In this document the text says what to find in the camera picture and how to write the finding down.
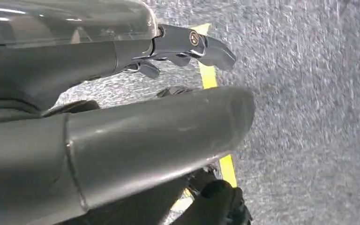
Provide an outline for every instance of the yellow painted stripe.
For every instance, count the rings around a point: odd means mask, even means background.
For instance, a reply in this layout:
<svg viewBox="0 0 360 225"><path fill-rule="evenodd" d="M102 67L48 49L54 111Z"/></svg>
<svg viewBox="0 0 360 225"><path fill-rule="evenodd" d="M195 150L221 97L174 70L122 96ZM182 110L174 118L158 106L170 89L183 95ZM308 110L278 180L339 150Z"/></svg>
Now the yellow painted stripe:
<svg viewBox="0 0 360 225"><path fill-rule="evenodd" d="M207 35L209 30L209 23L193 27L196 32ZM202 63L199 64L199 70L201 72L202 84L204 89L217 87L216 72L214 67L207 67ZM220 170L223 175L223 179L231 184L231 186L237 186L237 179L235 178L235 171L233 165L233 159L231 155L228 155L220 159Z"/></svg>

